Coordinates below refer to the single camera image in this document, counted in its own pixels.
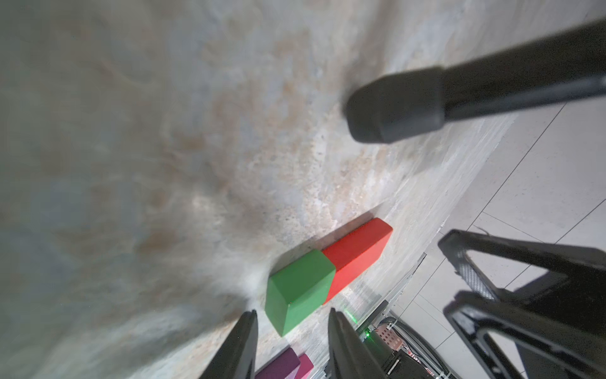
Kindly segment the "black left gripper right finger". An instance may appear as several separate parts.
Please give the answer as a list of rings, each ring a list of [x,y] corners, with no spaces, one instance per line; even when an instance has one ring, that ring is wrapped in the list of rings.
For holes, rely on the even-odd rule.
[[[391,349],[374,332],[357,333],[335,308],[328,319],[328,352],[329,378],[388,378]]]

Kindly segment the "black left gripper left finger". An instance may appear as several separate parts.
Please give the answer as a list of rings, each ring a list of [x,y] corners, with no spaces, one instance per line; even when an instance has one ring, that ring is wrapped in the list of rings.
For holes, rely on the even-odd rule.
[[[251,379],[255,374],[258,318],[255,310],[244,312],[200,379]]]

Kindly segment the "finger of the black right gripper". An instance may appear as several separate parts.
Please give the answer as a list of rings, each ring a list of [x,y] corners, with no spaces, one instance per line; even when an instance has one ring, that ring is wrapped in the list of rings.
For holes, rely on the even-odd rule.
[[[540,363],[553,365],[565,374],[605,377],[603,338],[472,292],[458,293],[443,312],[490,378],[522,377],[491,333],[512,340],[537,355]]]
[[[499,268],[533,268],[554,278],[557,285],[579,276],[582,280],[605,278],[605,252],[587,246],[539,243],[451,230],[438,241],[441,253],[469,289],[493,301],[508,301],[508,282]]]

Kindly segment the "purple block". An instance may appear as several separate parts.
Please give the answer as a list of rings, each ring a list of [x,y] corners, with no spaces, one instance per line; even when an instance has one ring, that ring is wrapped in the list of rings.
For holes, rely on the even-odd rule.
[[[287,348],[280,355],[277,355],[264,368],[259,370],[255,379],[289,379],[295,378],[301,361],[296,352],[291,348]]]

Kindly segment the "green cube block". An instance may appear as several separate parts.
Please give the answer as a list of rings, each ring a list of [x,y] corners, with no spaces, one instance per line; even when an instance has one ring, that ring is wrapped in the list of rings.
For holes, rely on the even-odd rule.
[[[336,275],[320,250],[311,250],[268,279],[265,313],[285,336],[324,304]]]

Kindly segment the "red block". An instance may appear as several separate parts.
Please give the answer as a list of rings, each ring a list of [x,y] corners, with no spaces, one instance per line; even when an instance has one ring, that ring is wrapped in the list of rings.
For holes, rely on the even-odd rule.
[[[336,267],[324,303],[329,303],[381,257],[392,233],[392,226],[374,218],[323,250]]]

